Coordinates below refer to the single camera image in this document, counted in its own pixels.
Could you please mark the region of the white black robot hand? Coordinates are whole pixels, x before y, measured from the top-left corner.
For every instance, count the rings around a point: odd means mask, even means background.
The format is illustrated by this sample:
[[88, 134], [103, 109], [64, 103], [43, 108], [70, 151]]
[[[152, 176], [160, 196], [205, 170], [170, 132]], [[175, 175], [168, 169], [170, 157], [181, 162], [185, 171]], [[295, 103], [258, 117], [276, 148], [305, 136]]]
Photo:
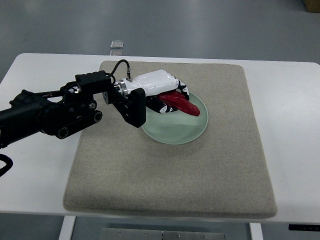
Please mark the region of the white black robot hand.
[[118, 87], [118, 91], [124, 97], [138, 88], [143, 89], [146, 97], [146, 106], [159, 114], [175, 112], [178, 110], [175, 106], [171, 106], [158, 99], [157, 95], [159, 94], [180, 90], [186, 100], [190, 99], [187, 85], [162, 69], [136, 76], [132, 81], [123, 78], [114, 85]]

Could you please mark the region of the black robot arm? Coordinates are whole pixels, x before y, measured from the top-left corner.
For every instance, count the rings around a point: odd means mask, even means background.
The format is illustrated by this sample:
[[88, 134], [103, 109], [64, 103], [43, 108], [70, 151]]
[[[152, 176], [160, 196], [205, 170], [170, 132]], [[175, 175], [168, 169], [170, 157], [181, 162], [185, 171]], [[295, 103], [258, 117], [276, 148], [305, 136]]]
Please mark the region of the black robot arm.
[[22, 90], [11, 107], [0, 112], [0, 147], [41, 132], [65, 139], [98, 123], [103, 114], [97, 110], [95, 94], [106, 93], [125, 122], [139, 128], [146, 122], [146, 94], [138, 88], [122, 96], [114, 87], [111, 73], [98, 71], [75, 76], [57, 91], [33, 93]]

